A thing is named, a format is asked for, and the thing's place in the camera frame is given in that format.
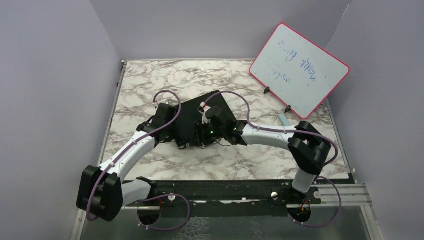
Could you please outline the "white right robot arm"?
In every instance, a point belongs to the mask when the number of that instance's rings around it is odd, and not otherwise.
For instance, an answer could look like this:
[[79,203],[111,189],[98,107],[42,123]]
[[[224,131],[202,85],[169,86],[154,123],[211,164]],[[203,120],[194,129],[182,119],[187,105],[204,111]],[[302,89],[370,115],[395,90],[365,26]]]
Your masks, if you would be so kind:
[[308,198],[310,187],[321,174],[332,148],[331,142],[309,122],[301,121],[289,127],[260,127],[247,120],[234,120],[217,106],[201,103],[198,111],[202,113],[205,140],[224,139],[231,145],[261,145],[289,151],[299,167],[288,190],[289,199],[300,204]]

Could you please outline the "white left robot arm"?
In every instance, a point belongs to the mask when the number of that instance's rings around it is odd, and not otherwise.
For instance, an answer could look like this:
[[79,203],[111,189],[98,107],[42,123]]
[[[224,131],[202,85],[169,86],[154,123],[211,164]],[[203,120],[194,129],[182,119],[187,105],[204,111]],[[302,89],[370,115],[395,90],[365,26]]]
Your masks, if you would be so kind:
[[172,124],[177,120],[182,105],[160,103],[149,120],[139,124],[131,139],[114,156],[99,166],[87,166],[81,175],[76,206],[86,211],[86,218],[112,221],[127,204],[140,200],[152,205],[157,200],[154,182],[137,178],[124,183],[124,179],[146,154],[171,135]]

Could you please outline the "black poker set case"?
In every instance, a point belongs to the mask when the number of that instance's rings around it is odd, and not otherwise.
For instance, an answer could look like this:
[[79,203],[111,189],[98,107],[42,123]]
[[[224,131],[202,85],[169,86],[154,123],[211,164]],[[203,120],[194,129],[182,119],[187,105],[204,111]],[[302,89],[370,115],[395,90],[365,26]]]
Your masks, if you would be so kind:
[[171,125],[171,138],[180,150],[208,147],[222,138],[213,126],[202,124],[203,114],[198,111],[202,102],[218,92],[215,90],[181,104],[181,112]]

